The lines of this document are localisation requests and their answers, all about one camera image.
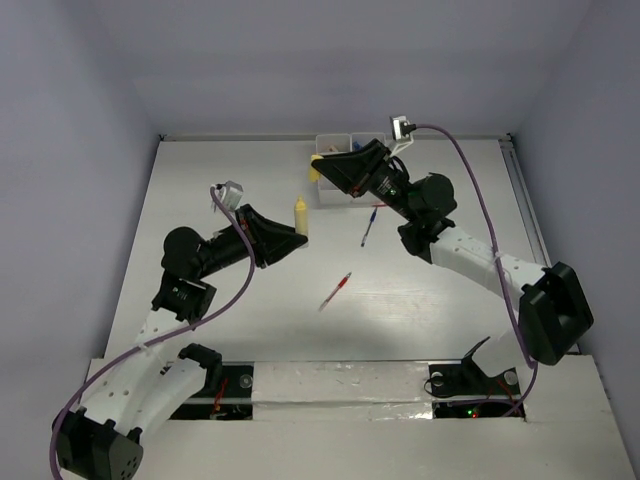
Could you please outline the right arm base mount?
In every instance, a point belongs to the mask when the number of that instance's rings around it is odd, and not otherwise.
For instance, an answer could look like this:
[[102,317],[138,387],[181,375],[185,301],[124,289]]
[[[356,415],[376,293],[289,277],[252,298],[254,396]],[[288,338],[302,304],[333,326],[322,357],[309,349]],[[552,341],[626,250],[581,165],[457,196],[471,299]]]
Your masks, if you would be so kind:
[[526,418],[516,369],[490,377],[473,358],[488,340],[472,347],[458,363],[429,365],[423,390],[435,399],[436,418]]

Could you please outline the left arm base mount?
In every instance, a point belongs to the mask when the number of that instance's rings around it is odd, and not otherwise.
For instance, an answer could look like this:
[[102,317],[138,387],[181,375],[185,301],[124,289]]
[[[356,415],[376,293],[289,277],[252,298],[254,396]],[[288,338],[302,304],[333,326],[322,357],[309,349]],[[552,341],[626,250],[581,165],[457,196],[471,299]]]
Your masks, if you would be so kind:
[[170,417],[171,420],[242,421],[253,418],[253,363],[226,363],[222,355],[191,343],[178,354],[206,370],[203,386]]

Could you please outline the yellow highlighter cap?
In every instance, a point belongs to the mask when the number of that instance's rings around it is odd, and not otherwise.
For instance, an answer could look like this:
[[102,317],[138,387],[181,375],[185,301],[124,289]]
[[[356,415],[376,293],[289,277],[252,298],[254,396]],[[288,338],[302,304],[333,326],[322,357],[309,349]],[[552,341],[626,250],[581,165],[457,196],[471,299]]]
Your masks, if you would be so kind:
[[313,166],[314,161],[321,159],[323,159],[323,156],[318,154],[314,154],[310,157],[309,181],[312,183],[318,182],[321,178],[320,172]]

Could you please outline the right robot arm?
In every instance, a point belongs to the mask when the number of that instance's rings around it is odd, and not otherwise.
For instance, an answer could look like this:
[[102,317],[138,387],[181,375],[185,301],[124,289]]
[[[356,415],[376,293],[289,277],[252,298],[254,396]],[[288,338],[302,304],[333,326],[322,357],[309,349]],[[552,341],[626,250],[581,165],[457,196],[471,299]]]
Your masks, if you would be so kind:
[[405,219],[398,233],[405,250],[453,271],[502,298],[511,327],[480,341],[460,368],[462,384],[482,392],[514,365],[554,366],[592,327],[594,318],[573,268],[527,262],[467,234],[450,219],[456,209],[452,182],[430,173],[413,181],[402,161],[377,139],[354,152],[315,155],[311,166],[353,198],[366,194]]

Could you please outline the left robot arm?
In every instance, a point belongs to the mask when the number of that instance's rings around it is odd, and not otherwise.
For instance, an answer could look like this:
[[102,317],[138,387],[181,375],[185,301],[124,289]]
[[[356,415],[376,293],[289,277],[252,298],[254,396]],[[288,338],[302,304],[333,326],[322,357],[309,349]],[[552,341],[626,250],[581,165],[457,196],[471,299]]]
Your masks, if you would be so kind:
[[160,287],[133,346],[87,379],[52,425],[53,475],[133,478],[145,443],[172,414],[196,393],[219,391],[221,354],[191,340],[216,316],[206,278],[243,260],[253,274],[308,241],[250,205],[223,213],[230,224],[210,239],[189,227],[165,237]]

